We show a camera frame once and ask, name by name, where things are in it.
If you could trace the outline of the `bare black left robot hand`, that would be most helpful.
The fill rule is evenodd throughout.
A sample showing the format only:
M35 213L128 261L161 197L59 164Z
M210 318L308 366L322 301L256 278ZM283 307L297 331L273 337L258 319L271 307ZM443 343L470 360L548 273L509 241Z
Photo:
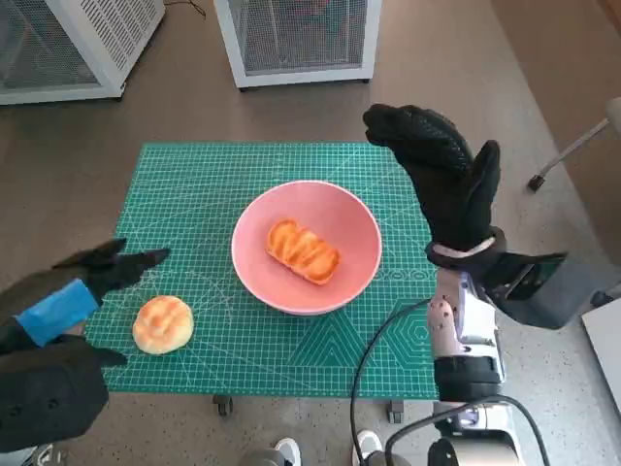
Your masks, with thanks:
M171 253L165 248L126 254L126 243L112 239L78 251L2 290L1 353L56 340L100 309L106 294L137 284Z

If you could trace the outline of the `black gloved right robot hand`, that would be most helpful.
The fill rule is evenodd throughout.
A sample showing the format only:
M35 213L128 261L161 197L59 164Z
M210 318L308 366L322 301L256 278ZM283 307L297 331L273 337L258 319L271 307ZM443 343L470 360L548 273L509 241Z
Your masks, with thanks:
M447 117L413 105L373 104L368 141L390 149L408 173L434 243L466 252L493 236L491 206L501 178L499 144L472 154Z

